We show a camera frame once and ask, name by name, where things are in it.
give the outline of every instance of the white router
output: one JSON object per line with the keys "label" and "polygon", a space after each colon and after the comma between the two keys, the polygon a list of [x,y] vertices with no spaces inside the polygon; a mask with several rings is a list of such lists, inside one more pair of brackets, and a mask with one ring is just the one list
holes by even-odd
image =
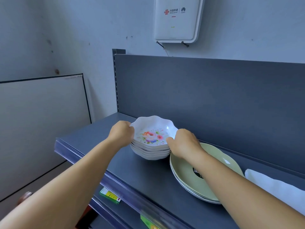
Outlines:
{"label": "white router", "polygon": [[198,39],[205,0],[155,0],[154,39],[192,43]]}

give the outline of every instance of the stack of bowls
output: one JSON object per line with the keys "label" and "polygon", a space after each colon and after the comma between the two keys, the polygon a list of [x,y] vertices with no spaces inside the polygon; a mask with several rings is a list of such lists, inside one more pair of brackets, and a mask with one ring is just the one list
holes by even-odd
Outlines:
{"label": "stack of bowls", "polygon": [[[233,158],[224,154],[215,146],[205,143],[200,143],[200,145],[208,154],[212,155],[227,167],[244,177],[242,170]],[[221,204],[201,174],[184,159],[171,154],[170,168],[178,183],[191,195],[209,203]]]}
{"label": "stack of bowls", "polygon": [[130,126],[135,128],[135,137],[130,144],[135,154],[147,160],[163,159],[170,154],[166,138],[175,138],[178,130],[172,121],[158,116],[139,117]]}

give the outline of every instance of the whiteboard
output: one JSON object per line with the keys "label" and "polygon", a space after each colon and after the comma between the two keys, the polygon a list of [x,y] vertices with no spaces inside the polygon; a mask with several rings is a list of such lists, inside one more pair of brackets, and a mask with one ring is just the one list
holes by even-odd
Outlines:
{"label": "whiteboard", "polygon": [[90,124],[83,75],[0,82],[0,201],[65,161],[55,138]]}

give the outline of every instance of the green plate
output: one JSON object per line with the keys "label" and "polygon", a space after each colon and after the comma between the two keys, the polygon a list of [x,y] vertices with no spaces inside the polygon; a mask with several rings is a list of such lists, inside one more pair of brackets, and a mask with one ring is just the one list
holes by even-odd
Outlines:
{"label": "green plate", "polygon": [[[208,154],[212,155],[227,167],[244,177],[242,170],[233,158],[224,154],[215,146],[205,143],[200,143],[200,145]],[[170,154],[170,161],[176,176],[185,186],[187,186],[190,190],[199,196],[213,201],[218,201],[218,198],[209,188],[206,181],[188,162],[186,162],[184,159],[174,156],[173,154]]]}

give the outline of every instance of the wall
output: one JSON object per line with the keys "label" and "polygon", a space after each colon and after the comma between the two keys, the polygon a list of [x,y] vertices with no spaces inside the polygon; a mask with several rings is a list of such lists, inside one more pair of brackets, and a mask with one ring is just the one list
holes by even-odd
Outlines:
{"label": "wall", "polygon": [[0,81],[55,75],[42,0],[0,0]]}
{"label": "wall", "polygon": [[44,0],[61,74],[86,76],[93,119],[116,112],[112,48],[128,54],[305,62],[305,0],[206,0],[199,40],[153,41],[153,0]]}

